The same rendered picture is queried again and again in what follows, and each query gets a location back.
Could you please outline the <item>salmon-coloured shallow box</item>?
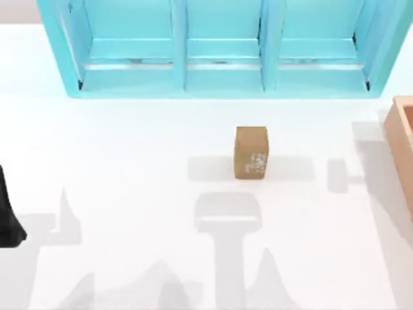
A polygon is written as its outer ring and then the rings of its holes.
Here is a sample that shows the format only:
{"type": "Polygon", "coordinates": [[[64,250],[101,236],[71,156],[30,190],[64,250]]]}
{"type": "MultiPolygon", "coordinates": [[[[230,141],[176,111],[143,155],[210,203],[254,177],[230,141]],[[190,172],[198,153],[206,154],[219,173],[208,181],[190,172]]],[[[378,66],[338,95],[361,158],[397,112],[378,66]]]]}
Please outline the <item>salmon-coloured shallow box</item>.
{"type": "Polygon", "coordinates": [[[413,221],[413,96],[393,97],[384,128],[413,221]]]}

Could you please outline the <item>light blue rack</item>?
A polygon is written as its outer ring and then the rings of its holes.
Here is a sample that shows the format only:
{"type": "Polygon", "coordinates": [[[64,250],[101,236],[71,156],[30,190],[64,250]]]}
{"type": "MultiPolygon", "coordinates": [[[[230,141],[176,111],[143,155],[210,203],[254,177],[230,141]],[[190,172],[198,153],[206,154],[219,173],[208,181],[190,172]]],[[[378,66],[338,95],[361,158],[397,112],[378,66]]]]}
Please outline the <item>light blue rack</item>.
{"type": "Polygon", "coordinates": [[[36,0],[72,98],[377,98],[413,0],[36,0]]]}

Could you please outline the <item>brown cardboard box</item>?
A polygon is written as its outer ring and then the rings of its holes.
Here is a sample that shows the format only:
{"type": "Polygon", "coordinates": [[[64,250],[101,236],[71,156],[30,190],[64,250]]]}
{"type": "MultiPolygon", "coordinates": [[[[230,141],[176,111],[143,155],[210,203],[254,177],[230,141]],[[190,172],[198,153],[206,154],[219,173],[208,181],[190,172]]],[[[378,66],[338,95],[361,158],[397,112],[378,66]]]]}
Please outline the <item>brown cardboard box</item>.
{"type": "Polygon", "coordinates": [[[262,180],[269,155],[266,127],[236,127],[234,175],[238,180],[262,180]]]}

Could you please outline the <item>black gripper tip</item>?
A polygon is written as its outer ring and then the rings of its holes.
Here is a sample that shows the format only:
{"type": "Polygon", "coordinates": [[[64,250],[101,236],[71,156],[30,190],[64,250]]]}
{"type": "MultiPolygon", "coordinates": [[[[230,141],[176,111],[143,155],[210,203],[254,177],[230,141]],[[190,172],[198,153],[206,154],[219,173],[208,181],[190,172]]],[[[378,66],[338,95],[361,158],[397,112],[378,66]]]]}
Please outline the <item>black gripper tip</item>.
{"type": "Polygon", "coordinates": [[[0,248],[16,248],[27,236],[10,204],[3,167],[0,165],[0,248]]]}

